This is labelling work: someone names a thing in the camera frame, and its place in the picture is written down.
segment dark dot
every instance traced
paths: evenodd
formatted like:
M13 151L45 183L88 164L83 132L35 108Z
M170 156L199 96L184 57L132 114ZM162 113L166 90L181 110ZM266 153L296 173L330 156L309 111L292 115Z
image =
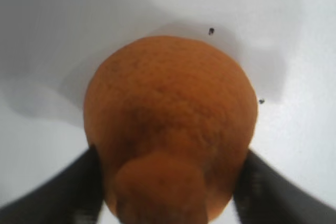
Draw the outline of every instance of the dark dot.
M213 27L210 27L208 34L211 36L212 34L214 34L214 32L215 32L215 29Z

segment orange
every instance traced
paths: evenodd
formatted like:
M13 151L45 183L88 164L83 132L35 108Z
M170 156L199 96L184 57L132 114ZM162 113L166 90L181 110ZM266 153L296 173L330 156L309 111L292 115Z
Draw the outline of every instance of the orange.
M169 36L115 52L84 103L105 199L124 224L216 218L232 196L256 119L256 95L239 64L204 42Z

